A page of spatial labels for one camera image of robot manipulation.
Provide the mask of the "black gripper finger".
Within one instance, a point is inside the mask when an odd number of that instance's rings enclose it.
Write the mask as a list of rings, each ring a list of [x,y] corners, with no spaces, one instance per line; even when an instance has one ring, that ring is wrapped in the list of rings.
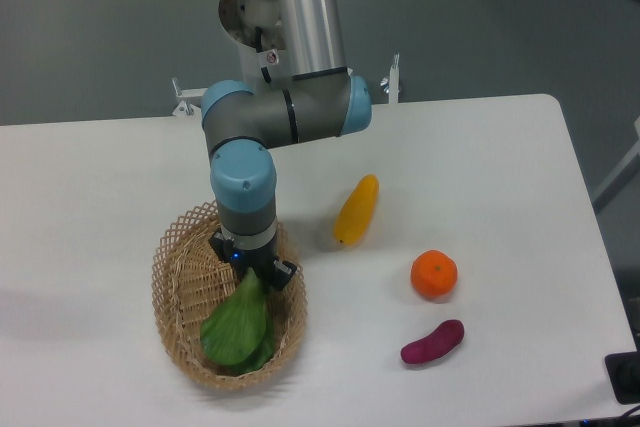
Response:
[[[293,262],[276,258],[272,264],[269,280],[270,286],[276,291],[282,291],[297,272],[297,265]]]
[[[209,238],[209,245],[220,262],[233,265],[234,245],[232,240],[226,239],[221,231],[215,231]]]

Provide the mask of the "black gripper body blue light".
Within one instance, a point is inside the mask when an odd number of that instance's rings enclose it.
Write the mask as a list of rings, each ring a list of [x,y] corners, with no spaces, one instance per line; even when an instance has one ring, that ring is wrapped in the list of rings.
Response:
[[[277,257],[277,237],[257,249],[240,249],[231,240],[223,242],[223,260],[228,263],[238,281],[242,281],[250,270],[268,290],[272,287],[274,261]]]

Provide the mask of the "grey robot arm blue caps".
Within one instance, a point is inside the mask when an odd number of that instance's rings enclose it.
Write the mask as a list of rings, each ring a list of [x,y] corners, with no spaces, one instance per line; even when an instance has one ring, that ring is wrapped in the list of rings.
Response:
[[[219,215],[210,245],[239,276],[282,290],[296,266],[276,252],[271,150],[366,129],[371,99],[348,71],[336,0],[236,0],[232,14],[265,90],[227,80],[199,99]]]

